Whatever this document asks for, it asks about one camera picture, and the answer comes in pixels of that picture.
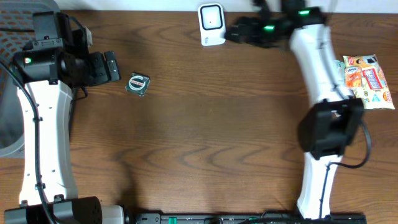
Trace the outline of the teal wet wipes pack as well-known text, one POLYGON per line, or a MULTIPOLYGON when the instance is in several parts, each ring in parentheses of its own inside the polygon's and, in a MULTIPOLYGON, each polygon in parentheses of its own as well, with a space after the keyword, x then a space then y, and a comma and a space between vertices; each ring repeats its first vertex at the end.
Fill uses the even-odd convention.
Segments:
POLYGON ((339 60, 334 61, 339 80, 345 80, 345 63, 339 60))

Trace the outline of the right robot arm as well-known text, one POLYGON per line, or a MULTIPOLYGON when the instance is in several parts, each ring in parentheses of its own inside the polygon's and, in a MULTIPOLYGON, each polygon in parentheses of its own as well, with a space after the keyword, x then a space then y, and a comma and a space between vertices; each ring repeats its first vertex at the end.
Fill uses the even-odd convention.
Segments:
POLYGON ((274 218, 277 222, 350 223, 351 217, 331 214, 330 197, 345 149, 362 124, 364 105, 345 86, 335 70, 335 53, 328 18, 319 7, 305 1, 282 1, 280 17, 273 17, 266 1, 252 2, 256 17, 240 17, 227 28, 225 39, 263 49, 276 48, 286 40, 295 56, 307 88, 309 111, 298 124, 298 142, 304 156, 303 179, 295 218, 274 218))

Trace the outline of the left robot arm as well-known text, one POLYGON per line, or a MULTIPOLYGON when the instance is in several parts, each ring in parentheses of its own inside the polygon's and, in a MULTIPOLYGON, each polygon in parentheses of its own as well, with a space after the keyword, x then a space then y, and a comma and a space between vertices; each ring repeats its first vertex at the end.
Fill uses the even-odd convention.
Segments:
POLYGON ((79 197, 70 162, 70 107, 76 88, 121 78, 114 52, 90 52, 89 30, 61 12, 33 15, 35 39, 5 70, 17 86, 24 119, 24 178, 19 207, 6 223, 129 223, 120 205, 79 197))

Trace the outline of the white blue snack bag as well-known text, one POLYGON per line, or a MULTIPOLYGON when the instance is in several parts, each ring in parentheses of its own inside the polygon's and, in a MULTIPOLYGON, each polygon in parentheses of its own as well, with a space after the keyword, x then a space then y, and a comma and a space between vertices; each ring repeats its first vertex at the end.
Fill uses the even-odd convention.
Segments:
POLYGON ((376 54, 344 56, 345 68, 361 67, 362 87, 349 88, 356 98, 363 101, 366 110, 394 110, 392 96, 389 91, 384 72, 379 65, 376 54))

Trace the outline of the orange Kleenex tissue pack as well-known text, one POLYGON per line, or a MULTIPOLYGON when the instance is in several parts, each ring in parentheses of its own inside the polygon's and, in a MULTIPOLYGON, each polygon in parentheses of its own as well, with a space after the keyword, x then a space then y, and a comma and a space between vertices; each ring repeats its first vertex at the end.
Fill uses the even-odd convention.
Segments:
POLYGON ((361 67, 347 67, 345 68, 345 85, 348 88, 362 87, 361 67))

